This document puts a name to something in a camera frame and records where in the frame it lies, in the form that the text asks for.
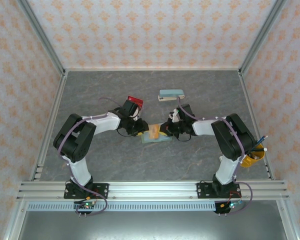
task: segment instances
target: white cable tray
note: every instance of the white cable tray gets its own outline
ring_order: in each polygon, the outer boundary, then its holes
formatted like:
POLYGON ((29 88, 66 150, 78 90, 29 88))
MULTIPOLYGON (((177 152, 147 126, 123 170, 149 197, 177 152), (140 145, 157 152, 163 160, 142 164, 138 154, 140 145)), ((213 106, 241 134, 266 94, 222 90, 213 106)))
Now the white cable tray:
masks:
MULTIPOLYGON (((96 203, 94 207, 80 209, 80 211, 99 211, 105 206, 104 202, 96 203)), ((31 201, 27 211, 29 212, 72 212, 76 205, 68 201, 31 201)), ((180 211, 215 211, 214 201, 158 201, 158 202, 109 202, 108 212, 180 212, 180 211)))

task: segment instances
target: pen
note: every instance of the pen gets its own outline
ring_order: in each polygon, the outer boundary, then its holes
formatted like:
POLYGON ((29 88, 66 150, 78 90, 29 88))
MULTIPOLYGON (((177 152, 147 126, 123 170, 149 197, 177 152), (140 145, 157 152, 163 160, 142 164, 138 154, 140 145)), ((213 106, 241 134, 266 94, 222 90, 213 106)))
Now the pen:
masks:
POLYGON ((256 148, 254 150, 252 150, 251 152, 266 152, 268 151, 268 149, 265 147, 265 148, 256 148))
POLYGON ((268 135, 267 136, 262 136, 260 138, 260 140, 257 141, 256 144, 251 148, 250 152, 253 152, 253 150, 255 149, 255 147, 257 147, 259 144, 261 144, 267 137, 268 137, 268 135))

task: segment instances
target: metal extrusion bar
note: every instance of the metal extrusion bar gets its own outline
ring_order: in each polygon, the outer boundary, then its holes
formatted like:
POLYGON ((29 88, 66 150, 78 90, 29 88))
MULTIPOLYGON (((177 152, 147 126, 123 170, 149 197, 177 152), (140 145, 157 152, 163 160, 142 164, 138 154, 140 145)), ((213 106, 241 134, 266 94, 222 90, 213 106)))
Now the metal extrusion bar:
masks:
MULTIPOLYGON (((258 139, 260 139, 262 135, 260 134, 260 130, 259 130, 259 127, 258 127, 258 124, 257 124, 256 115, 254 113, 254 109, 252 107, 252 104, 251 104, 251 101, 250 101, 250 98, 249 98, 249 95, 248 95, 248 91, 247 91, 247 87, 246 87, 246 84, 245 84, 245 81, 244 81, 244 77, 242 75, 240 75, 240 72, 238 72, 238 75, 239 75, 239 79, 240 79, 241 86, 242 86, 242 89, 243 89, 243 93, 244 93, 244 96, 245 96, 245 100, 246 100, 246 103, 247 103, 247 106, 248 106, 248 109, 249 109, 249 112, 250 112, 250 116, 251 116, 251 119, 252 119, 253 128, 255 130, 256 137, 258 139)), ((267 158, 267 155, 264 156, 264 162, 266 164, 266 170, 267 170, 268 174, 270 175, 269 177, 272 180, 275 179, 272 163, 267 158)))
POLYGON ((39 168, 39 171, 40 171, 40 168, 41 169, 43 168, 43 164, 44 164, 45 159, 46 159, 46 154, 47 154, 47 151, 48 151, 49 141, 50 141, 52 130, 53 130, 53 127, 54 127, 54 124, 55 124, 55 121, 56 121, 56 117, 57 117, 57 113, 58 113, 62 93, 64 91, 66 80, 67 80, 67 75, 68 75, 67 72, 65 72, 64 74, 61 75, 61 78, 60 78, 60 81, 59 81, 59 86, 58 86, 58 89, 57 89, 57 91, 55 93, 55 96, 54 96, 53 105, 51 106, 49 120, 47 122, 45 132, 44 132, 44 136, 42 138, 42 142, 41 142, 41 145, 40 145, 41 146, 40 151, 39 151, 38 157, 36 159, 36 164, 33 166, 29 181, 33 181, 35 179, 38 179, 41 176, 41 174, 37 175, 37 173, 38 173, 37 168, 39 168))
POLYGON ((300 227, 296 218, 296 211, 291 201, 276 201, 284 231, 288 240, 300 240, 300 227))
MULTIPOLYGON (((100 211, 105 202, 98 201, 93 207, 81 208, 81 212, 100 211)), ((73 212, 76 205, 69 201, 30 201, 29 212, 73 212)), ((171 212, 171 211, 215 211, 214 201, 112 201, 107 212, 171 212)))
POLYGON ((51 58, 55 68, 60 72, 60 74, 64 73, 64 67, 58 58, 54 48, 52 47, 47 35, 45 34, 44 29, 40 25, 34 11, 32 10, 29 2, 27 0, 17 0, 21 9, 24 11, 25 15, 28 17, 33 30, 37 34, 38 38, 40 39, 42 45, 44 46, 45 50, 47 51, 49 57, 51 58))
POLYGON ((3 240, 19 239, 22 225, 26 217, 26 212, 29 203, 27 201, 21 201, 21 202, 15 202, 14 204, 15 206, 11 214, 11 218, 8 223, 8 226, 6 228, 3 240))
MULTIPOLYGON (((199 181, 110 181, 109 202, 143 201, 202 201, 197 197, 196 183, 199 181)), ((281 180, 247 180, 253 190, 253 200, 288 199, 287 186, 281 180)), ((250 191, 240 185, 243 200, 250 199, 250 191)), ((73 201, 64 199, 65 183, 49 181, 22 182, 17 201, 73 201)), ((206 201, 228 200, 226 198, 207 198, 206 201)))
POLYGON ((247 72, 252 60, 254 59, 255 55, 257 54, 260 46, 262 45, 264 39, 266 38, 268 32, 270 31, 271 27, 273 26, 277 16, 280 14, 281 9, 285 5, 287 0, 277 0, 273 5, 267 19, 265 20, 263 26, 261 27, 257 37, 255 38, 249 52, 247 53, 242 66, 240 67, 239 71, 240 74, 243 75, 247 72))
POLYGON ((113 67, 113 68, 66 68, 68 72, 116 72, 116 71, 237 71, 237 67, 113 67))

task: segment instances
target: wall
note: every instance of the wall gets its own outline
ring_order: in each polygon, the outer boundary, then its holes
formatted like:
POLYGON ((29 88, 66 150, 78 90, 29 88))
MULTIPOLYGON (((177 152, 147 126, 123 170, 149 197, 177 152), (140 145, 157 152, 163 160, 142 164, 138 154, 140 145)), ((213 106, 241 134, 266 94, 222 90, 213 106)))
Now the wall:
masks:
POLYGON ((60 75, 16 0, 0 0, 0 240, 38 155, 60 75))
POLYGON ((275 0, 29 0, 65 68, 239 68, 275 0))
POLYGON ((277 179, 300 224, 300 0, 288 0, 244 77, 277 179))

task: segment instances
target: black mounting plate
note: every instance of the black mounting plate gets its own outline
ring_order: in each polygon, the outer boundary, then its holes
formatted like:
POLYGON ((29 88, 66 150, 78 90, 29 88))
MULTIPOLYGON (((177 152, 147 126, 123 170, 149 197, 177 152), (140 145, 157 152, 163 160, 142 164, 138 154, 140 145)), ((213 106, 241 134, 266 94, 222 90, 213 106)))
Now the black mounting plate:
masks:
MULTIPOLYGON (((64 199, 85 199, 87 196, 85 195, 87 192, 77 191, 78 186, 70 181, 65 184, 64 190, 64 199)), ((108 198, 109 193, 109 183, 93 183, 92 191, 101 194, 106 199, 108 198)), ((95 195, 90 194, 90 198, 92 199, 100 199, 100 197, 96 197, 95 195)))
POLYGON ((230 213, 230 204, 231 201, 229 201, 228 203, 226 202, 216 202, 215 203, 215 213, 216 214, 228 214, 230 213))
POLYGON ((216 191, 212 187, 212 182, 199 182, 196 184, 196 194, 198 199, 220 199, 220 198, 230 198, 230 192, 238 192, 240 189, 239 184, 232 184, 227 188, 227 191, 222 194, 222 196, 217 195, 216 191))

